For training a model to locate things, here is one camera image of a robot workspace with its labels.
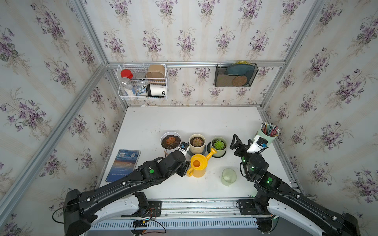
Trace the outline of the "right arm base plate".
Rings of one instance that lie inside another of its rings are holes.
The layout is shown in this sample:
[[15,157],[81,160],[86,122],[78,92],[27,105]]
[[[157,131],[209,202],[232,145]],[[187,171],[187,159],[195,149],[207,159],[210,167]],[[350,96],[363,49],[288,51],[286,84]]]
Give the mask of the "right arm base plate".
[[254,199],[240,199],[236,203],[236,207],[240,210],[241,215],[262,215],[265,209],[260,203],[256,203]]

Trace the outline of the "yellow plastic watering can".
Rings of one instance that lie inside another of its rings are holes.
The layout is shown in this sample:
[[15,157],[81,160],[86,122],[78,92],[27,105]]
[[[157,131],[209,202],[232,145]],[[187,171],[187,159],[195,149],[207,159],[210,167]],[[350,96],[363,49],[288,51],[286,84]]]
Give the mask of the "yellow plastic watering can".
[[208,166],[208,162],[213,154],[215,154],[216,151],[214,149],[211,150],[211,152],[207,155],[201,155],[201,154],[195,154],[191,158],[191,166],[187,171],[188,177],[195,177],[195,178],[201,178],[206,173],[206,168]]

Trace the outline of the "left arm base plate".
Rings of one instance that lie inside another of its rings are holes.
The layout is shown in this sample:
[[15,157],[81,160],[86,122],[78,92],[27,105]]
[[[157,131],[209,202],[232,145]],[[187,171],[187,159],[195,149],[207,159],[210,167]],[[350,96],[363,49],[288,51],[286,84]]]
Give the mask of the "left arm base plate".
[[121,215],[121,217],[137,217],[144,216],[147,218],[158,217],[161,215],[162,201],[147,201],[142,203],[139,210],[132,215]]

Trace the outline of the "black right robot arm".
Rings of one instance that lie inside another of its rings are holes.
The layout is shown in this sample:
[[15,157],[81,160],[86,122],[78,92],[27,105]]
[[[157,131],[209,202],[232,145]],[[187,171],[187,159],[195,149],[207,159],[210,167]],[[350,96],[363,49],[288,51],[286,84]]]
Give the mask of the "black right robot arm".
[[256,196],[241,213],[271,214],[283,218],[313,236],[359,236],[358,220],[350,213],[337,213],[294,190],[281,178],[268,171],[269,164],[262,156],[267,141],[259,136],[243,144],[233,135],[230,149],[241,158],[240,172],[253,183]]

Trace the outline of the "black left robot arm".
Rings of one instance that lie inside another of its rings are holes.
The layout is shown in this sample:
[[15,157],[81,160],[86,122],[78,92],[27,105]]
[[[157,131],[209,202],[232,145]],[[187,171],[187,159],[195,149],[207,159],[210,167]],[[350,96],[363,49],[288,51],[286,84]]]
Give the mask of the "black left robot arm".
[[64,234],[80,236],[101,221],[121,215],[143,215],[149,208],[143,190],[174,174],[183,177],[189,166],[185,155],[176,150],[167,157],[146,161],[127,176],[97,189],[68,192],[62,207]]

